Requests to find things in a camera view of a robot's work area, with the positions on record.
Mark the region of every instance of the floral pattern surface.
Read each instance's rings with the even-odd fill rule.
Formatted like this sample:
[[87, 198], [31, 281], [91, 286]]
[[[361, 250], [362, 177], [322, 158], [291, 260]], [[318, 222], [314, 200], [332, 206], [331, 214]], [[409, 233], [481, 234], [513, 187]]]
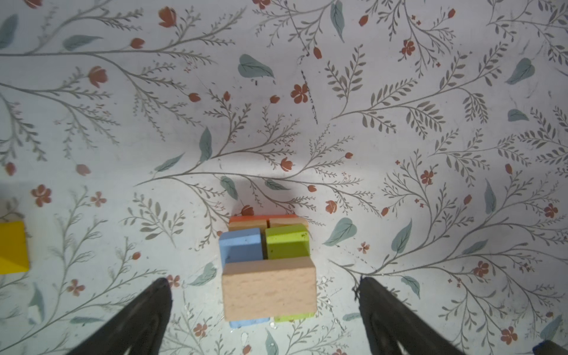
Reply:
[[[367, 354], [374, 277], [468, 354], [567, 346], [568, 4], [10, 0], [0, 353], [65, 353], [165, 277], [165, 354]], [[231, 330], [231, 216], [310, 222], [314, 318]]]

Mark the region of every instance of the green leaf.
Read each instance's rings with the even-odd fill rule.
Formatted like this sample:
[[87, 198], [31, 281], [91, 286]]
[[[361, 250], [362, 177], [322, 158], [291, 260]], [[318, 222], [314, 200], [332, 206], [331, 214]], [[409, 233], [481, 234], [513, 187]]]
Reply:
[[264, 185], [266, 185], [266, 187], [268, 187], [270, 190], [289, 190], [288, 188], [280, 185], [278, 182], [272, 179], [266, 179]]
[[509, 122], [514, 122], [514, 121], [528, 121], [529, 118], [527, 117], [527, 115], [523, 114], [521, 111], [517, 110], [517, 109], [512, 109], [509, 110], [509, 112], [507, 113], [507, 117], [509, 118]]
[[239, 74], [244, 78], [272, 77], [274, 73], [267, 65], [259, 62], [248, 54], [243, 54], [239, 58]]
[[398, 232], [396, 237], [394, 237], [394, 239], [392, 240], [391, 249], [394, 252], [397, 253], [404, 252], [406, 243], [408, 242], [408, 239], [410, 239], [411, 231], [412, 231], [412, 219], [410, 220], [410, 223], [406, 227], [402, 228], [400, 232]]
[[540, 337], [543, 340], [552, 340], [552, 338], [554, 338], [554, 335], [556, 335], [556, 331], [558, 330], [558, 327], [560, 327], [561, 323], [562, 315], [556, 317], [553, 321], [548, 323], [546, 327], [544, 327], [542, 332], [540, 332]]
[[474, 243], [472, 246], [470, 246], [469, 248], [465, 249], [462, 252], [462, 255], [473, 254], [475, 252], [478, 252], [485, 247], [485, 244], [487, 244], [487, 239], [482, 240], [482, 241], [478, 241], [478, 242]]
[[357, 227], [353, 224], [350, 218], [344, 217], [337, 222], [329, 239], [323, 243], [328, 247], [332, 247], [337, 243], [351, 238], [357, 233]]
[[98, 321], [104, 321], [100, 318], [91, 318], [91, 317], [73, 317], [69, 322], [71, 324], [87, 324], [87, 323], [96, 323]]
[[531, 64], [531, 60], [529, 58], [523, 58], [519, 61], [513, 74], [506, 81], [507, 84], [513, 85], [518, 83], [519, 81], [530, 78], [534, 75], [534, 66]]
[[18, 28], [18, 15], [14, 14], [2, 22], [0, 26], [0, 49], [8, 47], [14, 41], [14, 35]]
[[266, 333], [268, 333], [268, 335], [266, 336], [266, 341], [264, 343], [266, 345], [266, 354], [278, 355], [278, 344], [276, 344], [276, 341], [274, 341], [274, 338], [272, 337], [272, 334], [270, 334], [268, 329], [266, 330]]
[[45, 303], [43, 295], [34, 282], [34, 296], [28, 303], [28, 323], [41, 324], [45, 319]]
[[409, 285], [412, 292], [420, 298], [420, 283], [414, 277], [403, 276], [400, 280], [402, 283]]
[[181, 157], [184, 154], [185, 153], [181, 153], [181, 155], [178, 155], [175, 158], [171, 158], [171, 159], [166, 160], [163, 164], [155, 167], [154, 170], [157, 171], [157, 172], [164, 172], [164, 171], [168, 170], [169, 168], [174, 166], [177, 162], [179, 162], [179, 160], [181, 159]]
[[211, 132], [207, 127], [205, 127], [205, 131], [203, 131], [201, 138], [199, 139], [199, 149], [201, 149], [201, 158], [199, 159], [199, 162], [204, 162], [211, 158], [211, 154], [213, 154], [211, 149]]
[[190, 285], [192, 285], [192, 286], [203, 286], [207, 282], [213, 280], [215, 278], [215, 276], [217, 276], [217, 268], [215, 268], [213, 266], [213, 263], [210, 262], [207, 265], [205, 265], [205, 268], [203, 268], [203, 273], [201, 275], [197, 276], [195, 281], [190, 283]]
[[345, 27], [345, 19], [343, 18], [343, 4], [341, 3], [341, 1], [334, 3], [331, 6], [331, 11], [329, 13], [331, 14], [331, 23], [333, 23], [333, 26], [337, 30], [339, 38], [343, 43], [345, 43], [345, 41], [343, 40], [343, 28]]
[[487, 188], [485, 188], [485, 213], [490, 214], [494, 212], [495, 207], [497, 207], [497, 199], [489, 184], [489, 180], [485, 179], [485, 181], [487, 181]]
[[360, 313], [349, 313], [343, 316], [343, 320], [345, 321], [350, 321], [353, 319], [357, 319], [357, 318], [361, 318], [361, 314]]
[[95, 39], [101, 38], [99, 36], [73, 35], [63, 41], [63, 48], [71, 52], [85, 44], [91, 43]]
[[234, 198], [235, 200], [239, 199], [239, 194], [237, 193], [237, 189], [235, 188], [235, 183], [231, 178], [226, 176], [221, 176], [221, 186], [225, 189], [225, 191]]

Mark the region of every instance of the red flower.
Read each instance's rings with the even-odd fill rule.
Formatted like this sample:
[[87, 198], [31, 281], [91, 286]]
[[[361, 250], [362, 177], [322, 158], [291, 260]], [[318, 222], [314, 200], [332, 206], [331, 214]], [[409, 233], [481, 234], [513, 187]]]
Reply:
[[318, 47], [314, 47], [314, 56], [316, 56], [316, 59], [321, 59], [321, 51]]
[[85, 164], [77, 164], [75, 171], [82, 176], [86, 176], [87, 174], [91, 173], [91, 170], [89, 170], [89, 167]]
[[140, 49], [142, 48], [142, 45], [145, 43], [145, 41], [142, 38], [134, 38], [131, 42], [130, 42], [130, 47], [134, 48], [134, 49]]
[[35, 9], [36, 7], [41, 6], [41, 2], [43, 0], [24, 0], [24, 2], [26, 3], [27, 6], [31, 7], [32, 9]]
[[4, 169], [6, 169], [6, 174], [8, 174], [9, 176], [12, 176], [16, 173], [16, 165], [13, 162], [6, 164], [6, 166], [4, 166]]
[[416, 48], [414, 47], [414, 42], [405, 39], [405, 40], [402, 42], [402, 44], [403, 44], [403, 47], [402, 47], [402, 49], [400, 50], [400, 52], [401, 52], [402, 54], [404, 54], [405, 57], [406, 57], [406, 55], [409, 55], [409, 56], [412, 55], [412, 52], [414, 52], [414, 50], [416, 49]]
[[254, 216], [254, 209], [249, 205], [245, 205], [241, 210], [241, 214], [243, 216]]
[[168, 279], [168, 282], [170, 283], [170, 288], [179, 287], [179, 275], [177, 275], [175, 278], [172, 275], [168, 275], [166, 279]]
[[89, 71], [89, 81], [96, 87], [100, 87], [99, 83], [107, 82], [106, 70], [100, 66], [94, 66]]
[[270, 0], [252, 0], [252, 3], [257, 4], [261, 10], [264, 10], [265, 6], [270, 5]]
[[85, 289], [85, 285], [78, 286], [79, 281], [76, 278], [71, 280], [71, 284], [72, 286], [67, 287], [67, 292], [72, 292], [73, 296], [79, 297], [79, 292]]
[[37, 189], [32, 190], [32, 195], [36, 198], [36, 205], [43, 206], [44, 203], [51, 203], [51, 189], [46, 189], [45, 185], [41, 184]]
[[160, 26], [163, 27], [171, 27], [176, 25], [176, 11], [171, 7], [164, 7], [158, 12], [158, 16], [162, 19], [163, 22], [160, 22]]
[[367, 250], [369, 250], [371, 246], [365, 242], [361, 243], [361, 247], [357, 248], [358, 251], [363, 252], [363, 254], [367, 254]]
[[201, 326], [201, 323], [197, 323], [197, 326], [193, 328], [193, 332], [196, 337], [205, 337], [205, 331], [207, 330], [207, 324]]
[[329, 214], [337, 212], [337, 203], [335, 201], [330, 200], [325, 203], [327, 203], [327, 206], [325, 207], [326, 212], [329, 212]]
[[554, 218], [554, 214], [558, 213], [558, 209], [552, 206], [551, 203], [548, 204], [548, 207], [544, 208], [545, 217]]
[[473, 274], [479, 277], [487, 275], [489, 273], [489, 264], [483, 261], [477, 263], [477, 268], [473, 269]]
[[292, 170], [292, 162], [290, 160], [288, 160], [288, 157], [285, 157], [284, 159], [282, 159], [282, 161], [280, 162], [280, 167], [282, 168], [282, 170], [284, 170], [285, 172], [289, 172], [290, 170]]
[[434, 172], [433, 171], [424, 171], [424, 174], [422, 174], [420, 176], [420, 178], [422, 179], [422, 183], [426, 184], [426, 185], [431, 185], [432, 184], [432, 178], [434, 177]]
[[359, 26], [363, 27], [369, 20], [369, 15], [364, 15], [359, 19]]
[[300, 87], [298, 84], [294, 85], [294, 90], [290, 93], [290, 96], [294, 98], [295, 103], [308, 102], [308, 85], [304, 84]]
[[513, 327], [509, 327], [509, 329], [503, 329], [501, 331], [501, 334], [503, 335], [501, 337], [501, 341], [504, 341], [505, 343], [507, 343], [507, 345], [509, 345], [511, 341], [517, 341], [517, 334], [513, 333], [513, 330]]
[[91, 197], [91, 202], [94, 202], [94, 203], [95, 203], [95, 206], [100, 207], [101, 204], [106, 203], [106, 198], [101, 198], [101, 196], [103, 195], [102, 192], [97, 191], [97, 192], [95, 193], [95, 195], [96, 195], [97, 197], [95, 197], [95, 196]]
[[189, 101], [191, 101], [191, 102], [201, 101], [201, 97], [199, 97], [198, 93], [191, 93], [187, 97], [189, 97]]

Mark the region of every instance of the green block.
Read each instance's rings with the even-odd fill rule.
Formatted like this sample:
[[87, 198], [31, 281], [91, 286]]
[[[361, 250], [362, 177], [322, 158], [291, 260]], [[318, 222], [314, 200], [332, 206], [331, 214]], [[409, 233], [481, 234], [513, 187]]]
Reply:
[[310, 256], [310, 234], [303, 224], [266, 229], [268, 259]]
[[302, 314], [297, 314], [295, 316], [274, 317], [274, 321], [276, 323], [279, 323], [279, 322], [282, 322], [282, 321], [293, 321], [293, 320], [299, 320], [299, 319], [312, 318], [315, 315], [316, 315], [316, 313], [302, 313]]

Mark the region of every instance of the tan wooden block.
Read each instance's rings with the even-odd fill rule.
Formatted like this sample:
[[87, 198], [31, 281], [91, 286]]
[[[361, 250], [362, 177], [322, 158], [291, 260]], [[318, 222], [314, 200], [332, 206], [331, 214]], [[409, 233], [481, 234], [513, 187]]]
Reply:
[[222, 285], [228, 321], [318, 310], [316, 267], [307, 256], [226, 264]]
[[266, 219], [246, 220], [239, 222], [229, 222], [229, 231], [240, 231], [242, 229], [260, 228], [261, 234], [268, 228]]
[[293, 224], [303, 224], [306, 226], [307, 230], [310, 230], [310, 224], [308, 223], [307, 219], [302, 217], [296, 218], [271, 218], [268, 220], [268, 226], [270, 228], [275, 227], [284, 227], [286, 225], [293, 225]]

